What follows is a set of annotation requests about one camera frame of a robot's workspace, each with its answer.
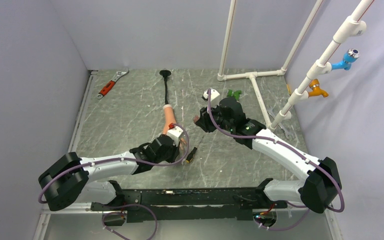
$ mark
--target gray marble tabletop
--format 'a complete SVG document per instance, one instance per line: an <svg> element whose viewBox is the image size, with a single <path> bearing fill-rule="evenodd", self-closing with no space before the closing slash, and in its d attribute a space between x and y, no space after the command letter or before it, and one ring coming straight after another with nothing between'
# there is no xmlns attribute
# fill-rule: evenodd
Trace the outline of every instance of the gray marble tabletop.
<svg viewBox="0 0 384 240"><path fill-rule="evenodd" d="M96 95L113 77L116 70L100 70L95 78L91 100L80 133L77 154L80 157L103 157L120 154L152 141L164 126L164 81L159 69L131 69L102 99ZM228 69L228 74L255 69ZM170 167L153 167L136 175L110 179L122 188L214 188L255 187L266 178L294 180L282 165L270 157L236 143L215 131L205 133L193 123L200 108L206 105L203 92L212 87L224 97L229 89L241 90L239 102L246 116L264 124L257 97L249 79L217 81L216 69L171 69L168 81L169 103L176 121L190 137L190 148L202 139L193 162ZM289 93L283 76L259 77L257 83L266 106L275 112L287 102ZM298 149L307 152L294 109L292 119L283 124L293 132L288 140L281 129L274 132Z"/></svg>

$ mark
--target white wall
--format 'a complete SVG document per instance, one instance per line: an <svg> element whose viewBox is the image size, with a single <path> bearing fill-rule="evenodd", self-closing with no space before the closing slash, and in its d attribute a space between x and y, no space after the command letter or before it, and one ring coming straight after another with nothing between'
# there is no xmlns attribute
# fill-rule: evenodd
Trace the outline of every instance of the white wall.
<svg viewBox="0 0 384 240"><path fill-rule="evenodd" d="M292 87L301 83L358 2L328 2L288 70ZM360 59L350 71L319 77L329 97L295 107L310 153L338 164L345 211L337 218L346 240L384 239L384 1L375 1L362 20L367 32L349 38L330 62L340 61L348 48L359 49Z"/></svg>
<svg viewBox="0 0 384 240"><path fill-rule="evenodd" d="M88 69L218 68L230 0L51 0ZM279 69L315 0L238 0L228 68Z"/></svg>
<svg viewBox="0 0 384 240"><path fill-rule="evenodd" d="M49 0L0 0L0 240L32 239L38 177L67 152L87 74Z"/></svg>

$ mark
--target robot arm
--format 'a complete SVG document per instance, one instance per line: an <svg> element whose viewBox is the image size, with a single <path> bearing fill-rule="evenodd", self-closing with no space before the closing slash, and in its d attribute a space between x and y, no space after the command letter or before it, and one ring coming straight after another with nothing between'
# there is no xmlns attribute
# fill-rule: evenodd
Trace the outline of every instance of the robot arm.
<svg viewBox="0 0 384 240"><path fill-rule="evenodd" d="M264 124L246 118L241 104L234 97L220 100L220 94L210 89L202 98L208 101L208 107L203 107L200 116L194 118L197 126L205 132L225 130L224 134L233 137L239 144L268 155L299 179L279 181L267 178L256 189L263 201L301 202L316 213L323 213L328 208L338 191L322 171L327 172L342 188L336 163L332 159L326 157L320 160L304 153L277 137Z"/></svg>
<svg viewBox="0 0 384 240"><path fill-rule="evenodd" d="M151 143L147 142L122 154L88 158L69 152L48 168L40 177L42 194L39 202L47 203L51 211L58 211L72 203L98 202L107 206L120 206L125 202L116 181L97 180L134 175L151 170L153 166L171 166L179 155L180 139L184 131L173 126Z"/></svg>

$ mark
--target red handle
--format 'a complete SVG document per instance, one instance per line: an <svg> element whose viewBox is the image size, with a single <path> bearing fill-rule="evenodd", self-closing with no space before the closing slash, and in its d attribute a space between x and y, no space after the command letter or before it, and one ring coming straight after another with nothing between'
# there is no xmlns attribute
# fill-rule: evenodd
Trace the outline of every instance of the red handle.
<svg viewBox="0 0 384 240"><path fill-rule="evenodd" d="M99 94L101 94L102 96L107 95L107 93L114 87L115 84L116 84L115 81L109 81L109 83L107 83L107 85L105 85L102 88L102 90L99 92Z"/></svg>

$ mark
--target wrench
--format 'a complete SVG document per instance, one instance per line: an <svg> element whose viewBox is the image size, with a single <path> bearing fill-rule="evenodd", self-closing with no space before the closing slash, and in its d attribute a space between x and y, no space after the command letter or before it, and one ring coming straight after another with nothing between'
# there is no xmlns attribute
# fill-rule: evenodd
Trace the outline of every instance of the wrench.
<svg viewBox="0 0 384 240"><path fill-rule="evenodd" d="M272 106L268 106L267 107L267 112L268 112L268 114L270 114L270 116L273 119L275 119L276 115L273 112L273 107ZM278 125L283 130L283 132L285 133L285 136L286 136L287 139L289 139L289 140L293 140L294 139L294 134L292 132L290 132L289 130L287 130L286 127L282 123L279 122Z"/></svg>

